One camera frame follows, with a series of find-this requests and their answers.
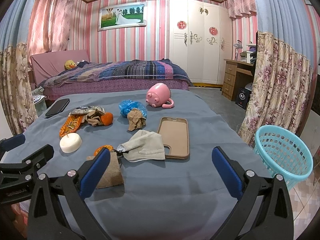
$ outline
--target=black smartphone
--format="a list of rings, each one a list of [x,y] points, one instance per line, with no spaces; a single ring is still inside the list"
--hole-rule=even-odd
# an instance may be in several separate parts
[[[45,114],[46,118],[50,118],[56,114],[61,113],[66,106],[69,104],[70,99],[69,98],[65,98],[65,99],[61,99],[56,101],[51,108],[49,109],[49,111]]]

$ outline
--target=black box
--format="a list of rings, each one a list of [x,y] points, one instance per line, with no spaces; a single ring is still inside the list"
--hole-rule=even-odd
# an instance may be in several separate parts
[[[250,90],[247,90],[246,88],[240,88],[237,93],[236,104],[241,106],[243,109],[246,109],[250,100],[250,94]]]

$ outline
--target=white wedding dress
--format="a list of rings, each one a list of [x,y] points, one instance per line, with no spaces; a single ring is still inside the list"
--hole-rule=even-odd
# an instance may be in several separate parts
[[[116,24],[122,25],[122,24],[132,24],[132,23],[139,23],[141,20],[138,19],[126,19],[121,14],[119,14],[118,20]]]

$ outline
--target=metal screw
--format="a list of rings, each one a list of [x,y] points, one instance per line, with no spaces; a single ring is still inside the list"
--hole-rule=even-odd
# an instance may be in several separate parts
[[[75,170],[71,170],[71,171],[68,171],[67,174],[68,174],[69,177],[73,177],[74,175],[76,175],[76,173],[77,172]]]
[[[283,176],[281,174],[277,174],[276,178],[277,180],[280,180],[280,181],[283,180]]]
[[[31,177],[31,175],[26,175],[25,177],[24,177],[26,180],[31,180],[32,179],[32,177]]]
[[[254,171],[248,170],[245,174],[247,174],[247,176],[249,176],[249,177],[253,177]]]
[[[45,179],[45,174],[44,174],[44,173],[41,173],[41,174],[39,175],[39,179],[41,179],[41,180]]]

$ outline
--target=pink curtain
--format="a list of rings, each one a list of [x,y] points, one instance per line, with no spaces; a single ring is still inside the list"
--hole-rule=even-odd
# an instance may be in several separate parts
[[[257,12],[255,0],[228,0],[228,5],[229,17],[232,18]]]
[[[36,0],[28,33],[28,60],[34,54],[65,50],[75,0]]]

